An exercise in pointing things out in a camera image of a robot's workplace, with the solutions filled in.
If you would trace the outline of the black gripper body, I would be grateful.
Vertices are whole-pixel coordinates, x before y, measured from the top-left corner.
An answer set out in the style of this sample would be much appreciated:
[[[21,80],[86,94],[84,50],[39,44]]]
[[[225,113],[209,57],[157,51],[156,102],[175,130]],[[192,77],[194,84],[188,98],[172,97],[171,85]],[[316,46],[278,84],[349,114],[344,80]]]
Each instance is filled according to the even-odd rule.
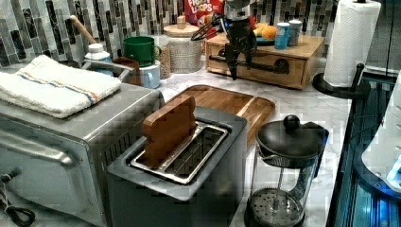
[[[253,33],[250,18],[242,20],[226,19],[224,28],[228,40],[239,52],[256,51],[256,37]]]

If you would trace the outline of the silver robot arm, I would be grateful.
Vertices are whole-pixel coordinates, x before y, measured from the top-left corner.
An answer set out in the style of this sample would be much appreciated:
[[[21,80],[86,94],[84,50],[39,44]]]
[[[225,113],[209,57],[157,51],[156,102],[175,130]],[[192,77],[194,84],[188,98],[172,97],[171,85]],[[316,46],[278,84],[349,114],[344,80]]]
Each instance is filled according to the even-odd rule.
[[[225,60],[233,80],[236,80],[238,56],[243,54],[247,64],[256,52],[256,37],[253,33],[250,14],[251,0],[225,0],[221,26],[228,43],[225,45]]]

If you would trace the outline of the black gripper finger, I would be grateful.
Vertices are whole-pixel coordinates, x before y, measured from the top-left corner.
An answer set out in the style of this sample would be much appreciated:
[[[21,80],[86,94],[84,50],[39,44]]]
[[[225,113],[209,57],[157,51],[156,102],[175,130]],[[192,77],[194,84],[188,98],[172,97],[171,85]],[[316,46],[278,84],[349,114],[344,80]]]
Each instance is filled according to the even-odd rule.
[[[225,45],[225,59],[228,65],[228,68],[231,73],[231,77],[233,80],[237,79],[237,59],[239,56],[239,51],[233,44],[226,44]]]
[[[252,64],[253,56],[254,56],[255,52],[256,52],[255,45],[252,44],[252,45],[249,45],[246,47],[244,56],[245,56],[245,60],[246,60],[246,63],[248,66],[250,66]]]

